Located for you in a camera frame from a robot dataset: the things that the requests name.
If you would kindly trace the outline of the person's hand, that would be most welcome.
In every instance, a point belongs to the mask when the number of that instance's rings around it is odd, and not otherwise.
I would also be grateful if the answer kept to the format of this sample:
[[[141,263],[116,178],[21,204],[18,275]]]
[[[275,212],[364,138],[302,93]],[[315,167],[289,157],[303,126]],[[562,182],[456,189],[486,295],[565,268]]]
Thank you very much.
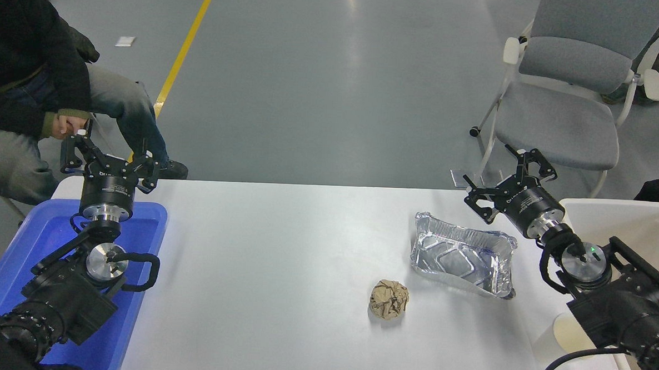
[[[85,129],[89,119],[68,115],[56,115],[52,125],[50,137],[62,140],[68,135],[76,134]]]

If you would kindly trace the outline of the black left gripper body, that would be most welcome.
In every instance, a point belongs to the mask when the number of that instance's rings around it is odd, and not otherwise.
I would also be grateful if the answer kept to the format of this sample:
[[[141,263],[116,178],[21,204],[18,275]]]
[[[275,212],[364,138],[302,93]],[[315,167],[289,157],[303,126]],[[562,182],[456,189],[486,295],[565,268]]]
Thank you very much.
[[[132,214],[137,177],[127,166],[127,161],[118,157],[86,163],[79,211],[89,212],[105,204],[119,208],[123,214]]]

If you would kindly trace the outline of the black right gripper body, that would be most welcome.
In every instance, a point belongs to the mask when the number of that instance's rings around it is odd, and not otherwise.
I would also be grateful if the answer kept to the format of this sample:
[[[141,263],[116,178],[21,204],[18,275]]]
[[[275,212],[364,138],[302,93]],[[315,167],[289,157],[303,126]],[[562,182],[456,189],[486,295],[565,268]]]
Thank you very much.
[[[541,187],[538,178],[511,176],[496,188],[496,208],[526,238],[541,238],[565,216],[565,208]]]

